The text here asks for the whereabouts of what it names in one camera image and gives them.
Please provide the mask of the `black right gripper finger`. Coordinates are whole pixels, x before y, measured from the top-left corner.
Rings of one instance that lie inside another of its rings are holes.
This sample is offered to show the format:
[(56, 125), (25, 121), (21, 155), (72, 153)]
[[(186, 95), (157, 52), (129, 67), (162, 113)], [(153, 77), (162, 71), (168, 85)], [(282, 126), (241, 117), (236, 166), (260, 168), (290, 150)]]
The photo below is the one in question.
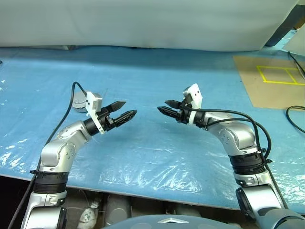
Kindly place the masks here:
[(181, 114), (178, 111), (175, 111), (166, 106), (158, 106), (157, 109), (165, 116), (174, 118), (175, 120), (181, 119)]
[(174, 109), (182, 109), (183, 108), (183, 104), (182, 102), (178, 102), (176, 100), (166, 100), (165, 103)]

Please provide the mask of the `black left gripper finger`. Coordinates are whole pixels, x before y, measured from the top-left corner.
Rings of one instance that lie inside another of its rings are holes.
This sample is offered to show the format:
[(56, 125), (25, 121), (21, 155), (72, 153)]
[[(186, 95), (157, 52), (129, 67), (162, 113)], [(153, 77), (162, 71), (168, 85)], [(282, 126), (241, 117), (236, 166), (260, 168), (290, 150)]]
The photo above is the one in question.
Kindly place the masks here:
[(116, 101), (108, 106), (106, 106), (106, 109), (109, 113), (115, 112), (119, 109), (121, 109), (125, 105), (125, 101)]
[(114, 119), (114, 125), (115, 127), (119, 127), (123, 125), (124, 123), (130, 121), (133, 119), (133, 117), (136, 115), (137, 110), (130, 110), (123, 114), (121, 114), (119, 117)]

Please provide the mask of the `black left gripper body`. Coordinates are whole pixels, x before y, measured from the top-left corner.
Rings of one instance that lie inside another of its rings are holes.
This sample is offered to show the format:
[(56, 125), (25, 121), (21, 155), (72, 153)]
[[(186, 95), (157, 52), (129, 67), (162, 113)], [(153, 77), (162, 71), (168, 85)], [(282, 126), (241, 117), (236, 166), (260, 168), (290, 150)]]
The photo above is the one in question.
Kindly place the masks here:
[(120, 126), (118, 119), (112, 119), (110, 117), (110, 113), (117, 110), (118, 108), (102, 107), (101, 111), (97, 113), (98, 121), (100, 122), (104, 131), (110, 131), (111, 129)]

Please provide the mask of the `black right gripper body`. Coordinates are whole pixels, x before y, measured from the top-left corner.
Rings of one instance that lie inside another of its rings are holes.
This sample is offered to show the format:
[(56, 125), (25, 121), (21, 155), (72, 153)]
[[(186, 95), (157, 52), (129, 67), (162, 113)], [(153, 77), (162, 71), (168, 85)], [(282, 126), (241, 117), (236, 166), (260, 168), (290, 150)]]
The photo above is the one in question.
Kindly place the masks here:
[(179, 122), (189, 125), (193, 124), (194, 111), (192, 111), (193, 109), (192, 101), (193, 99), (191, 95), (187, 94), (186, 97), (181, 102), (178, 103), (178, 108), (181, 113)]

